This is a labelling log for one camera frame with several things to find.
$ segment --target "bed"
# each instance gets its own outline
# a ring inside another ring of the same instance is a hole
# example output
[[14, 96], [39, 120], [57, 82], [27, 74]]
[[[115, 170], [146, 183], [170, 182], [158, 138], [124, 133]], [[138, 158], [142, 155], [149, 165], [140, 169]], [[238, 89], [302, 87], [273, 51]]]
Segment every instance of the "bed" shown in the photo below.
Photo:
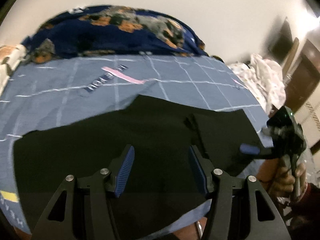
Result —
[[[32, 130], [46, 130], [123, 109], [139, 94], [215, 111], [243, 109], [259, 135], [268, 120], [237, 76], [223, 62], [206, 55], [183, 57], [145, 52], [59, 58], [21, 65], [0, 97], [0, 207], [9, 222], [26, 233], [30, 229], [19, 203], [12, 152], [15, 140]], [[137, 84], [119, 77], [97, 82], [106, 73], [103, 67], [120, 65], [126, 67], [126, 76], [143, 82]], [[88, 91], [92, 84], [94, 90]], [[272, 145], [270, 138], [260, 138], [266, 147]], [[255, 175], [261, 163], [252, 162], [239, 176]], [[196, 221], [209, 205], [204, 203], [190, 211], [165, 232]]]

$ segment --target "blue rubber tip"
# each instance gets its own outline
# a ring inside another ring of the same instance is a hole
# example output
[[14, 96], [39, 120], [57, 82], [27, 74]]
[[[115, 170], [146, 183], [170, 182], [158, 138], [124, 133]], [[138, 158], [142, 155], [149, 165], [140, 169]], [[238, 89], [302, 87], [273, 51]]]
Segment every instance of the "blue rubber tip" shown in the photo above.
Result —
[[205, 174], [201, 168], [201, 165], [200, 165], [198, 158], [196, 157], [196, 154], [194, 153], [192, 147], [189, 148], [189, 162], [190, 162], [193, 176], [195, 178], [195, 182], [196, 182], [198, 191], [202, 195], [206, 196], [208, 194], [208, 189], [206, 187]]
[[258, 155], [260, 153], [260, 149], [257, 146], [243, 143], [240, 145], [240, 152], [243, 154]]
[[115, 197], [119, 197], [123, 192], [134, 161], [134, 148], [131, 146], [119, 169], [116, 177]]

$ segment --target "floral blanket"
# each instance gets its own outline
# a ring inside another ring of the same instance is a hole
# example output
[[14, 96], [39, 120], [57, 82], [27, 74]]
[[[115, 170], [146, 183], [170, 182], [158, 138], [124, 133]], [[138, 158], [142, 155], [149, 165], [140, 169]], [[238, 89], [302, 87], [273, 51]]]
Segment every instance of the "floral blanket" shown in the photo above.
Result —
[[204, 43], [183, 22], [162, 13], [94, 6], [62, 13], [22, 43], [30, 61], [107, 54], [206, 55]]

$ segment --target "black cloth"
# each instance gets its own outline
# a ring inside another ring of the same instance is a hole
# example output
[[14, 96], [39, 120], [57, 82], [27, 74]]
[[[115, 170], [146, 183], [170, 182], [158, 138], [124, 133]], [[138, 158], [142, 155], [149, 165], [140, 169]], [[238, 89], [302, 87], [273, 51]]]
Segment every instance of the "black cloth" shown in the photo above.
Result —
[[[206, 129], [219, 131], [212, 138], [207, 135], [219, 143], [206, 152], [213, 165], [219, 163], [215, 165], [217, 168], [228, 170], [229, 162], [238, 162], [238, 151], [233, 150], [244, 139], [246, 143], [260, 145], [242, 110], [215, 112], [147, 96], [138, 96], [124, 110], [33, 131], [17, 140], [13, 148], [15, 176], [31, 230], [67, 175], [81, 178], [107, 168], [126, 144], [135, 148], [134, 164], [124, 193], [111, 202], [121, 239], [154, 233], [202, 204], [205, 199], [197, 191], [188, 148], [201, 140], [199, 129], [201, 137], [206, 133], [201, 133], [205, 124], [195, 129], [187, 118], [192, 114], [210, 118]], [[238, 175], [249, 162], [228, 172]]]

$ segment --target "white wall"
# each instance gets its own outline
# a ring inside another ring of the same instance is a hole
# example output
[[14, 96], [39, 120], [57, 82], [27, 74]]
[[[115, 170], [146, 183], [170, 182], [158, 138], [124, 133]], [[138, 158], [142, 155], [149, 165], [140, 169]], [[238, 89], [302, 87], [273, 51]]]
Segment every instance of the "white wall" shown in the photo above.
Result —
[[17, 0], [0, 27], [0, 45], [15, 45], [55, 14], [83, 5], [115, 4], [172, 15], [189, 25], [206, 51], [226, 62], [263, 53], [265, 41], [287, 16], [293, 37], [308, 31], [304, 0]]

